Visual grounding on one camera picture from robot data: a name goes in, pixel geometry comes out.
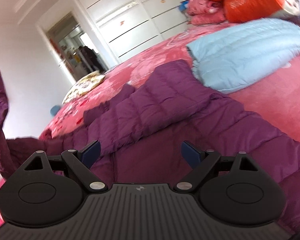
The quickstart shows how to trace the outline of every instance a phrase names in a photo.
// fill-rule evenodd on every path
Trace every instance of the pink bedspread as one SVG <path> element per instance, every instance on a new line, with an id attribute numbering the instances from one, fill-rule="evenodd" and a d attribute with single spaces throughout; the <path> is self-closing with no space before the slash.
<path id="1" fill-rule="evenodd" d="M 290 64 L 230 96 L 300 142 L 300 56 Z"/>
<path id="2" fill-rule="evenodd" d="M 140 87 L 159 65 L 177 59 L 192 59 L 186 44 L 235 24 L 194 27 L 163 41 L 118 65 L 106 75 L 103 84 L 82 98 L 66 104 L 50 122 L 40 138 L 47 134 L 56 137 L 76 129 L 82 124 L 83 112 L 116 95 L 125 83 Z M 272 125 L 300 141 L 300 56 L 291 61 L 290 68 L 276 71 L 244 90 L 230 94 Z"/>

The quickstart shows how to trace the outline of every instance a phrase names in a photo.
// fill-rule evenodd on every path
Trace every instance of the white wardrobe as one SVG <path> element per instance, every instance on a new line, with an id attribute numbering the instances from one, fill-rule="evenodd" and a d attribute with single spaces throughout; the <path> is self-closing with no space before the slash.
<path id="1" fill-rule="evenodd" d="M 187 29 L 182 0 L 80 0 L 123 62 Z"/>

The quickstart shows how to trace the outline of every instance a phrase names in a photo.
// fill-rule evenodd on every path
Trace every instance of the metal screw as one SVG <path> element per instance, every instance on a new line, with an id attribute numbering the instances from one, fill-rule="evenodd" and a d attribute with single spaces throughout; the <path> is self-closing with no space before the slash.
<path id="1" fill-rule="evenodd" d="M 189 182 L 179 182 L 177 188 L 181 190 L 189 190 L 192 188 L 192 184 Z"/>
<path id="2" fill-rule="evenodd" d="M 104 184 L 103 182 L 100 181 L 95 181 L 90 183 L 90 188 L 92 189 L 96 189 L 96 190 L 100 190 L 106 187 L 106 184 Z"/>

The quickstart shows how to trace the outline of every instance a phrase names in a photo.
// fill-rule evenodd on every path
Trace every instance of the logo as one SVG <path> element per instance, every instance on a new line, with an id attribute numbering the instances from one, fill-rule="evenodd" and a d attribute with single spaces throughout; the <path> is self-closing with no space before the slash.
<path id="1" fill-rule="evenodd" d="M 136 190 L 138 190 L 138 191 L 143 191 L 143 190 L 145 190 L 145 188 L 142 187 L 142 186 L 138 186 L 138 187 L 136 187 Z"/>

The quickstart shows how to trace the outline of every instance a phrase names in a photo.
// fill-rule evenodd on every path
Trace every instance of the dark red fabric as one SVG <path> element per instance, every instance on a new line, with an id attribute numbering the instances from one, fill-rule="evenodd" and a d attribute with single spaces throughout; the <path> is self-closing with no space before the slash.
<path id="1" fill-rule="evenodd" d="M 91 171 L 108 185 L 175 184 L 191 170 L 180 153 L 184 140 L 225 156 L 248 152 L 287 196 L 280 222 L 300 230 L 300 143 L 202 86 L 183 60 L 157 67 L 144 85 L 88 127 L 44 142 L 0 137 L 0 172 L 9 177 L 36 150 L 60 154 L 96 139 L 102 152 Z"/>

